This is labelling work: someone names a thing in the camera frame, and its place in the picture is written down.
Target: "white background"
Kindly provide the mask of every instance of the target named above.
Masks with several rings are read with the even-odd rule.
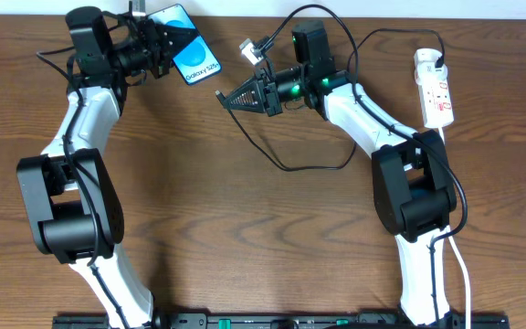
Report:
[[[195,16],[286,16],[309,3],[328,6],[343,17],[433,17],[526,19],[526,0],[147,0],[151,13],[180,3]],[[73,8],[95,5],[121,13],[126,0],[0,0],[0,14],[65,15]],[[304,16],[325,16],[309,9]]]

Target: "wooden table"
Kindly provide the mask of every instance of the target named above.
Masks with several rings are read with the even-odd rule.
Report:
[[[223,72],[194,87],[174,72],[130,89],[110,135],[104,161],[125,213],[123,243],[166,310],[354,313],[398,304],[397,248],[374,212],[368,157],[359,152],[336,172],[280,172],[216,100],[215,90],[252,74],[238,45],[280,21],[197,17]],[[457,241],[473,308],[504,311],[512,328],[526,328],[526,21],[345,22],[357,39],[378,27],[434,28],[445,39],[456,114],[447,152],[469,201]],[[325,23],[343,68],[351,46]],[[288,31],[271,51],[280,69],[295,63]],[[57,313],[103,311],[76,273],[37,251],[16,181],[17,161],[41,152],[68,106],[67,83],[34,53],[70,44],[61,16],[0,16],[0,328],[49,328]],[[414,127],[423,125],[412,58],[421,47],[437,42],[381,35],[361,52],[361,83]],[[315,111],[237,117],[289,165],[336,165],[352,146]],[[463,311],[459,266],[445,251],[447,297]]]

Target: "white cable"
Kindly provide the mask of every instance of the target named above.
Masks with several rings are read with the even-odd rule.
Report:
[[[439,133],[439,137],[442,138],[442,142],[446,143],[446,137],[444,137],[444,130],[441,126],[437,128],[437,132]]]
[[[450,246],[452,246],[452,250],[454,250],[454,254],[456,255],[456,259],[458,260],[458,263],[460,264],[460,269],[462,269],[462,275],[464,276],[464,292],[466,293],[466,329],[470,329],[472,320],[471,320],[471,294],[470,294],[470,278],[468,276],[468,269],[466,268],[466,264],[464,263],[464,260],[462,259],[462,255],[460,254],[460,251],[458,250],[458,246],[456,245],[456,241],[454,241],[454,237],[450,236],[447,238],[449,240]]]

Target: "white power strip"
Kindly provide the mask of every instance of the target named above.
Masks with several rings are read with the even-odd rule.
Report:
[[[414,56],[421,112],[425,127],[430,129],[445,127],[454,121],[447,66],[436,68],[436,61],[441,56],[439,51],[430,48],[421,48]]]

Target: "brown wood grain surface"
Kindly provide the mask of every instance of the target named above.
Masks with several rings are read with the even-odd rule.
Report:
[[[398,253],[373,208],[370,161],[341,171],[283,173],[244,138],[215,97],[252,74],[238,45],[281,19],[196,17],[223,65],[188,87],[174,72],[129,91],[105,164],[125,213],[124,246],[167,310],[212,313],[357,312],[395,308]],[[526,328],[526,21],[345,19],[361,39],[378,27],[434,28],[446,41],[456,121],[449,161],[466,189],[458,245],[477,312],[505,312]],[[351,51],[326,19],[343,68]],[[295,63],[289,27],[271,57]],[[56,134],[66,82],[36,59],[70,44],[61,16],[0,16],[0,328],[47,328],[57,313],[101,313],[88,285],[32,241],[16,164]],[[427,35],[375,36],[361,51],[361,83],[405,124],[423,125],[413,54]],[[58,64],[65,57],[55,56]],[[336,165],[352,142],[315,111],[237,113],[289,165]],[[453,215],[456,224],[459,212]],[[463,311],[459,266],[446,246],[446,293]]]

